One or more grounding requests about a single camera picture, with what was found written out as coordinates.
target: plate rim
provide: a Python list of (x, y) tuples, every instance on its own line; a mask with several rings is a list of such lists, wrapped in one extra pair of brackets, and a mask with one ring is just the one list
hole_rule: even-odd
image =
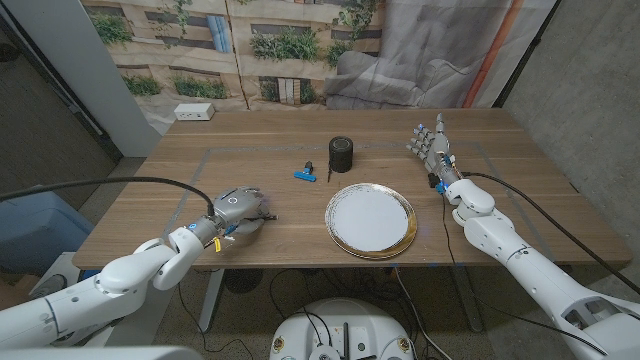
[[(383, 192), (391, 195), (394, 199), (396, 199), (396, 201), (398, 201), (400, 203), (400, 205), (402, 206), (402, 208), (404, 209), (405, 213), (407, 214), (407, 231), (404, 234), (404, 237), (398, 241), (396, 244), (392, 245), (391, 247), (388, 247), (384, 250), (377, 250), (377, 251), (362, 251), (362, 250), (358, 250), (353, 248), (352, 246), (348, 245), (346, 242), (344, 242), (344, 240), (342, 240), (340, 238), (340, 236), (338, 236), (337, 234), (334, 234), (334, 232), (332, 231), (330, 225), (329, 225), (329, 210), (332, 208), (332, 204), (334, 203), (334, 201), (336, 201), (335, 199), (343, 192), (347, 191), (350, 188), (353, 187), (364, 187), (364, 186), (368, 186), (371, 188), (374, 188), (376, 190), (382, 190)], [(382, 260), (382, 259), (387, 259), (393, 256), (396, 256), (400, 253), (402, 253), (403, 251), (405, 251), (409, 245), (411, 245), (411, 243), (413, 242), (417, 230), (418, 230), (418, 224), (417, 224), (417, 220), (416, 220), (416, 213), (413, 210), (413, 207), (411, 206), (411, 204), (409, 203), (409, 201), (407, 201), (407, 199), (402, 196), (399, 192), (391, 189), (390, 187), (384, 186), (384, 185), (380, 185), (380, 184), (373, 184), (373, 183), (358, 183), (358, 184), (352, 184), (349, 185), (347, 187), (344, 187), (342, 189), (340, 189), (337, 193), (335, 193), (333, 195), (333, 197), (331, 197), (331, 200), (329, 200), (329, 204), (327, 204), (327, 209), (325, 211), (325, 224), (327, 226), (327, 231), (329, 232), (329, 236), (331, 236), (331, 238), (333, 239), (333, 241), (340, 246), (344, 251), (350, 253), (351, 255), (357, 256), (357, 257), (361, 257), (364, 259), (373, 259), (373, 260)]]

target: printed backdrop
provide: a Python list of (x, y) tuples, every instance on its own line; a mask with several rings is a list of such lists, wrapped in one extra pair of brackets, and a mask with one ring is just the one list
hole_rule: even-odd
[(81, 0), (149, 123), (216, 111), (490, 107), (554, 0)]

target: electrical outlet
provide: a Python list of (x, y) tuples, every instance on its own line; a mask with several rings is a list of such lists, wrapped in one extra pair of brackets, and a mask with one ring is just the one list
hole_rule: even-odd
[(173, 111), (178, 120), (211, 120), (215, 110), (209, 103), (180, 104)]

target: metal leg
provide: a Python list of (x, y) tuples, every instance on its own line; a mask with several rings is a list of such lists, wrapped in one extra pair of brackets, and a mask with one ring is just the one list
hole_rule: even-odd
[(480, 318), (478, 304), (476, 304), (476, 299), (470, 291), (471, 281), (469, 280), (467, 268), (464, 266), (453, 266), (451, 268), (451, 277), (456, 284), (458, 297), (460, 298), (464, 312), (467, 314), (469, 329), (473, 332), (482, 332), (484, 326), (482, 325), (482, 318)]
[(211, 319), (213, 313), (218, 305), (218, 298), (222, 293), (222, 279), (224, 277), (224, 269), (220, 269), (216, 272), (212, 272), (209, 275), (209, 285), (207, 286), (207, 292), (204, 295), (204, 302), (202, 304), (202, 311), (200, 312), (200, 320), (198, 324), (200, 329), (204, 332), (208, 332), (211, 329)]

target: white robotic arm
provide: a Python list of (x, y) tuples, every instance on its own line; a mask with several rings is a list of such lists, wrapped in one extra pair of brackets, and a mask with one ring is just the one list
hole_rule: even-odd
[(149, 240), (91, 278), (0, 311), (0, 350), (45, 346), (133, 313), (144, 303), (149, 282), (159, 290), (174, 287), (217, 236), (248, 233), (272, 218), (261, 198), (257, 188), (226, 191), (216, 198), (215, 216), (176, 229), (168, 236), (169, 246), (162, 239)]
[(589, 290), (532, 248), (515, 231), (507, 216), (495, 208), (495, 200), (471, 180), (464, 179), (449, 153), (442, 114), (437, 134), (430, 137), (422, 126), (407, 147), (418, 155), (429, 172), (438, 176), (439, 193), (458, 207), (454, 220), (464, 227), (467, 240), (504, 265), (546, 312), (554, 325), (585, 342), (563, 335), (579, 359), (602, 359), (605, 354), (637, 348), (640, 338), (640, 305)]

